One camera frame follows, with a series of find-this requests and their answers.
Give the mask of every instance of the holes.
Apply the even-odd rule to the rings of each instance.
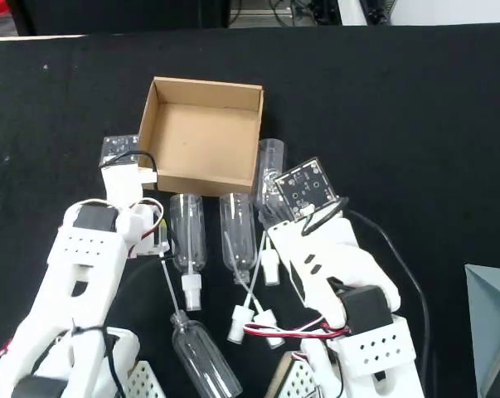
[[[310,274],[311,275],[315,275],[320,269],[322,268],[322,266],[320,264],[316,264],[311,270],[310,270]]]
[[[314,260],[315,255],[308,255],[307,258],[305,259],[305,264],[310,263],[312,260]]]

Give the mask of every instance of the circuit board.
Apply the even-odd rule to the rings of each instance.
[[[274,182],[295,221],[337,200],[318,158],[285,172]]]

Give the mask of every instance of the black surface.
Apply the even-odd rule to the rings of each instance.
[[[500,25],[0,42],[0,347],[32,305],[66,208],[104,195],[102,138],[138,131],[153,75],[264,85],[261,136],[288,144],[290,167],[317,155],[336,193],[386,229],[430,303],[438,396],[475,395],[464,264],[500,267]],[[167,194],[156,197],[168,208]],[[192,316],[211,331],[244,396],[262,396],[296,342],[272,352],[258,337],[226,341],[244,292],[222,264],[217,201],[204,207],[204,310]],[[409,280],[375,232],[353,226],[400,287],[419,348]],[[144,261],[130,261],[124,279]],[[259,282],[257,294],[291,328],[313,314],[281,277],[279,287]],[[150,265],[126,284],[108,325],[138,334],[168,396],[195,396],[172,350],[171,313],[163,272]]]
[[[227,27],[229,0],[7,0],[20,35]]]

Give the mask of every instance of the open cardboard box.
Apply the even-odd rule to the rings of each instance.
[[[262,109],[259,85],[154,77],[139,148],[156,159],[159,190],[250,192]]]

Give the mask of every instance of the plastic bottle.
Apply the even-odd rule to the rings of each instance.
[[[259,141],[259,160],[255,176],[255,206],[259,210],[259,220],[265,229],[289,219],[274,179],[283,173],[286,149],[284,142],[267,138]]]
[[[229,193],[221,197],[220,219],[224,264],[233,271],[236,284],[239,284],[241,279],[248,284],[250,270],[255,266],[257,259],[255,223],[250,196],[245,193]],[[233,255],[227,246],[224,232],[227,232],[229,237]]]
[[[170,199],[170,226],[174,264],[183,272],[182,288],[187,311],[201,309],[200,270],[206,265],[206,227],[201,196],[189,193],[174,195]]]
[[[180,310],[171,316],[172,344],[201,398],[238,396],[242,387],[205,327]]]

